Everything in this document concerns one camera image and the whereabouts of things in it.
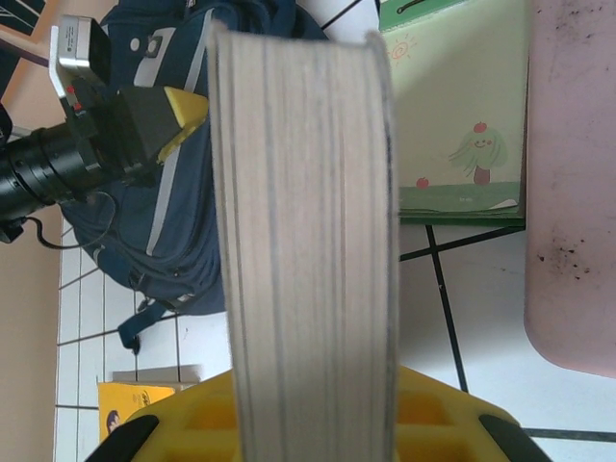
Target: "blue backpack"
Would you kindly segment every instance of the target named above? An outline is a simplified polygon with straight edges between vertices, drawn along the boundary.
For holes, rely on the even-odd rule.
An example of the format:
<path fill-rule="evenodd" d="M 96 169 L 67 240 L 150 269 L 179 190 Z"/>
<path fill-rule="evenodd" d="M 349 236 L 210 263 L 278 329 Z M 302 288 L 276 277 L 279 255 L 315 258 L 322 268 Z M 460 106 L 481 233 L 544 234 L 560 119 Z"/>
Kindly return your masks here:
<path fill-rule="evenodd" d="M 120 0 L 103 19 L 112 44 L 109 94 L 125 86 L 169 86 L 207 96 L 210 21 L 230 30 L 325 39 L 295 0 Z M 79 244 L 117 283 L 142 292 L 138 313 L 119 328 L 139 352 L 139 333 L 166 310 L 224 310 L 209 118 L 154 173 L 153 187 L 114 182 L 86 202 L 62 205 Z"/>

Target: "white tile floor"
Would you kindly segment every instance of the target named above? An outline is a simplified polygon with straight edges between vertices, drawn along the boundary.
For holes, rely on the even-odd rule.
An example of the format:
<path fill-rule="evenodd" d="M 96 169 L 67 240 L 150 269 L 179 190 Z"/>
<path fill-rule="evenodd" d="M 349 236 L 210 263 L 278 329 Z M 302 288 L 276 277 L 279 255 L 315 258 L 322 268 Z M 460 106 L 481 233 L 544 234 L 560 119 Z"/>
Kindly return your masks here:
<path fill-rule="evenodd" d="M 373 0 L 299 4 L 333 39 L 357 41 L 376 26 Z M 64 231 L 64 244 L 74 244 Z M 616 442 L 616 380 L 559 369 L 532 349 L 523 327 L 525 234 L 451 244 L 487 231 L 435 227 L 446 249 L 434 253 L 425 228 L 402 227 L 401 253 L 415 257 L 400 263 L 402 364 L 502 406 L 556 462 L 616 460 L 616 444 L 606 442 Z M 62 268 L 57 462 L 81 462 L 97 444 L 97 381 L 195 382 L 230 367 L 224 314 L 162 321 L 143 334 L 135 358 L 114 329 L 141 300 L 80 250 L 65 251 Z"/>

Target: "black cable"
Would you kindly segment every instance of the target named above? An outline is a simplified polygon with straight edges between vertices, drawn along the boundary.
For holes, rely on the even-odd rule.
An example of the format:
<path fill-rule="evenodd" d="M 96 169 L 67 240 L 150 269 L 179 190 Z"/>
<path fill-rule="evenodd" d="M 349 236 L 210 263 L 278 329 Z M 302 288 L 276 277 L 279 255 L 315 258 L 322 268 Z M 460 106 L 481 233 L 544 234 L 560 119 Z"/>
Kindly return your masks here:
<path fill-rule="evenodd" d="M 26 217 L 26 218 L 23 219 L 23 222 L 26 222 L 26 221 L 33 222 L 35 224 L 35 226 L 37 227 L 37 239 L 40 242 L 40 244 L 43 245 L 44 247 L 51 248 L 52 250 L 70 250 L 72 248 L 81 248 L 81 247 L 87 247 L 89 245 L 94 245 L 94 244 L 100 242 L 105 236 L 107 236 L 107 233 L 109 233 L 109 230 L 112 227 L 112 224 L 114 222 L 114 218 L 116 217 L 116 211 L 117 211 L 116 201 L 114 200 L 113 197 L 108 195 L 106 192 L 102 192 L 102 191 L 96 191 L 94 193 L 105 195 L 105 196 L 109 197 L 111 199 L 111 201 L 112 201 L 112 204 L 113 204 L 113 210 L 112 210 L 112 217 L 109 219 L 109 223 L 107 223 L 107 226 L 105 227 L 105 230 L 101 233 L 100 236 L 98 236 L 93 241 L 90 241 L 89 243 L 86 243 L 86 244 L 76 244 L 76 245 L 57 245 L 57 244 L 53 244 L 53 243 L 50 243 L 49 241 L 47 241 L 43 237 L 43 235 L 42 235 L 42 227 L 43 227 L 43 225 L 42 225 L 42 221 L 40 219 L 35 218 L 35 217 Z"/>

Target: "yellow book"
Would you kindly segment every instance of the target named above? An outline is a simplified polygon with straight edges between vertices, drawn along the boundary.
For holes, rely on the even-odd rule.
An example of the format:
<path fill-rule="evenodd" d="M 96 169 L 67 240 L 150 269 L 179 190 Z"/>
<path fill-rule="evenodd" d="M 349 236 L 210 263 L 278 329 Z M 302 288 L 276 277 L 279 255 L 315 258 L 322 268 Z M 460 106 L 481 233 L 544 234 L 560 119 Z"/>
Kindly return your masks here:
<path fill-rule="evenodd" d="M 170 397 L 176 386 L 153 386 L 127 383 L 99 383 L 98 408 L 100 441 L 143 407 Z"/>

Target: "cartoon tree illustration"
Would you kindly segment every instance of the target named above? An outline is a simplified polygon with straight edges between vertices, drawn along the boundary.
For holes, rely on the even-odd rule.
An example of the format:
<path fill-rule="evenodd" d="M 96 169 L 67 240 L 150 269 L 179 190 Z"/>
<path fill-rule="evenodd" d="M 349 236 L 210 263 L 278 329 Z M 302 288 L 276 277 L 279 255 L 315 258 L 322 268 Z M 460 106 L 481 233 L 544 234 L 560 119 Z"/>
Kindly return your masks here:
<path fill-rule="evenodd" d="M 507 162 L 507 149 L 497 130 L 479 122 L 449 156 L 449 161 L 454 167 L 463 167 L 466 176 L 473 174 L 476 185 L 484 186 L 490 184 L 490 170 Z"/>

